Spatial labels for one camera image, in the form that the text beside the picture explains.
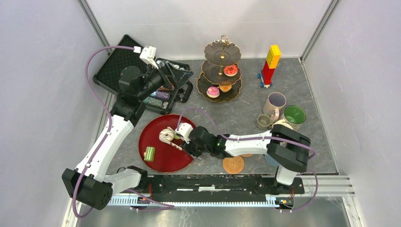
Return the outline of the pink frosted donut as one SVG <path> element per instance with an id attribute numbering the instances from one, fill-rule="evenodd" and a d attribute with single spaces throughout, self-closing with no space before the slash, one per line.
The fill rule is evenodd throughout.
<path id="1" fill-rule="evenodd" d="M 217 87 L 211 86 L 207 89 L 207 96 L 210 98 L 217 98 L 220 95 L 220 90 Z"/>

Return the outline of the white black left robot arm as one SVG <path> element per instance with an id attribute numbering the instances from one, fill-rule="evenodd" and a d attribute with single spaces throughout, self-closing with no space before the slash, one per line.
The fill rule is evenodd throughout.
<path id="1" fill-rule="evenodd" d="M 141 73 L 136 66 L 128 66 L 120 73 L 117 100 L 109 120 L 87 156 L 75 169 L 65 169 L 62 180 L 69 196 L 91 209 L 102 210 L 112 196 L 128 189 L 144 192 L 148 175 L 143 169 L 129 166 L 122 172 L 107 175 L 107 169 L 123 140 L 137 125 L 146 106 L 144 100 L 161 86 L 181 89 L 193 75 L 189 65 L 160 61 L 158 68 L 147 66 Z"/>

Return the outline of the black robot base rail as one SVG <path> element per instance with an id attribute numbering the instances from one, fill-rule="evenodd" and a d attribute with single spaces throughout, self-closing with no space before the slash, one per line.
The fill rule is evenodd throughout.
<path id="1" fill-rule="evenodd" d="M 259 202 L 266 195 L 304 194 L 303 181 L 291 185 L 272 175 L 147 175 L 135 190 L 159 202 Z"/>

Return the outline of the white chocolate striped donut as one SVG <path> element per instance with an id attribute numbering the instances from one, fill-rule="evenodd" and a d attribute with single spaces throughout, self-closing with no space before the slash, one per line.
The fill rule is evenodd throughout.
<path id="1" fill-rule="evenodd" d="M 175 131 L 169 128 L 163 129 L 159 133 L 159 140 L 164 143 L 171 143 L 175 139 Z"/>

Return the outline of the red frosted donut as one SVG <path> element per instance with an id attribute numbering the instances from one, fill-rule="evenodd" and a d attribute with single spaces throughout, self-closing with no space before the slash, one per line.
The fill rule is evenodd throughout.
<path id="1" fill-rule="evenodd" d="M 233 77 L 238 73 L 238 67 L 235 64 L 226 66 L 224 67 L 223 72 L 226 76 Z"/>

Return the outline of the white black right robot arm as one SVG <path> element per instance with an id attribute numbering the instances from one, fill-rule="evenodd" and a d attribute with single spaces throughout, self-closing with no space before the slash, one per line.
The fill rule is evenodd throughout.
<path id="1" fill-rule="evenodd" d="M 264 133 L 239 136 L 214 135 L 203 126 L 192 127 L 181 123 L 177 130 L 168 127 L 159 134 L 159 140 L 171 146 L 173 139 L 183 140 L 175 148 L 192 157 L 200 157 L 204 153 L 218 159 L 245 154 L 268 155 L 279 165 L 273 180 L 273 187 L 279 193 L 285 193 L 292 187 L 294 178 L 307 171 L 308 161 L 315 155 L 307 136 L 284 125 L 275 125 Z"/>

